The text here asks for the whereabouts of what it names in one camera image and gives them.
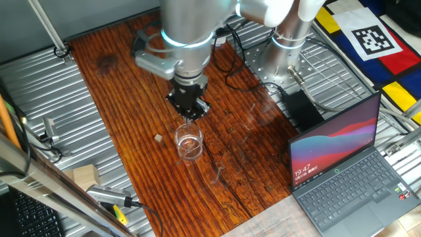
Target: laptop touchpad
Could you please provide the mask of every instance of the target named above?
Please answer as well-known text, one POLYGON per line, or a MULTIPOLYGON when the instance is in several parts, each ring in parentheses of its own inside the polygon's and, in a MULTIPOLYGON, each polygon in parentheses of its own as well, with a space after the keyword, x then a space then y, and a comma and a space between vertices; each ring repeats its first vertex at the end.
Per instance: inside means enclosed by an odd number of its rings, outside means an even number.
POLYGON ((351 216, 343 220, 351 236, 370 236, 383 225, 370 210, 369 207, 363 207, 351 216))

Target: blue led ring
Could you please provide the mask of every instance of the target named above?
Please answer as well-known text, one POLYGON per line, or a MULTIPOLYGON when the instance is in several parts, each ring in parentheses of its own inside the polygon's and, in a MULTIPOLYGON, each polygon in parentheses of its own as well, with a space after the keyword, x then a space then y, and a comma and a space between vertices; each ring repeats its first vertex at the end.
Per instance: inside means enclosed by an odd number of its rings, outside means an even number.
POLYGON ((184 48, 187 48, 187 49, 192 49, 194 47, 202 46, 202 45, 206 44, 207 42, 209 42, 213 37, 213 32, 212 32, 212 33, 210 33, 210 36, 207 39, 205 39, 204 41, 188 45, 186 43, 180 43, 180 42, 174 41, 173 39, 171 39, 170 37, 168 37, 165 34, 164 29, 161 30, 161 34, 162 34, 162 38, 164 38, 164 40, 167 41, 170 45, 173 45, 174 47, 184 47, 184 48))
POLYGON ((301 45, 289 47, 289 46, 284 46, 284 45, 280 44, 278 41, 275 40, 275 37, 272 37, 272 40, 275 42, 275 44, 278 47, 281 47, 281 48, 284 48, 284 49, 298 49, 298 48, 302 47, 305 43, 305 41, 304 41, 301 45))

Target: yellow tool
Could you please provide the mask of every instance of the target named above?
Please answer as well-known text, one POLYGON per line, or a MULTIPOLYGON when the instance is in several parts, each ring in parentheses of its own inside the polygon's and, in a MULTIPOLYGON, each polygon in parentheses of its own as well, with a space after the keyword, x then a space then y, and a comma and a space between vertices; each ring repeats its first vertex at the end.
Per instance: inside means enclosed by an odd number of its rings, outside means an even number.
POLYGON ((114 205, 112 208, 114 209, 115 217, 117 218, 117 220, 119 220, 124 225, 129 223, 129 221, 127 221, 126 216, 123 214, 123 212, 121 212, 121 210, 116 205, 114 205))

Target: laptop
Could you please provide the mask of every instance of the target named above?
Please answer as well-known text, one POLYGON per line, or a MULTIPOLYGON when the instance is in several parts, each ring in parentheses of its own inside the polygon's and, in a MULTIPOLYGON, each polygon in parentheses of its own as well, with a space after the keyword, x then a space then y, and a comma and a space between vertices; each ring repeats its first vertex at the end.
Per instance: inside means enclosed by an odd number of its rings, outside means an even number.
POLYGON ((289 141, 291 191, 322 236, 375 236, 421 203, 374 147, 380 97, 289 141))

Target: colorful mat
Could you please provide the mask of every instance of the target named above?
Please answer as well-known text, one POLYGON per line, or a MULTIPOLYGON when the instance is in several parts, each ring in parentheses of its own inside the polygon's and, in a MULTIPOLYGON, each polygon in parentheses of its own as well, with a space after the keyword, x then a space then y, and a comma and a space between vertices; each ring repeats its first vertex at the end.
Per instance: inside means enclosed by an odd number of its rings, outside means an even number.
MULTIPOLYGON (((316 23, 373 83, 375 90, 381 90, 392 104, 406 111, 421 98, 421 38, 406 33, 386 16, 384 4, 379 0, 328 1, 320 9, 316 23), (333 15, 363 7, 380 19, 402 48, 401 52, 367 61, 360 58, 333 15)), ((413 119, 421 124, 421 113, 413 119)))

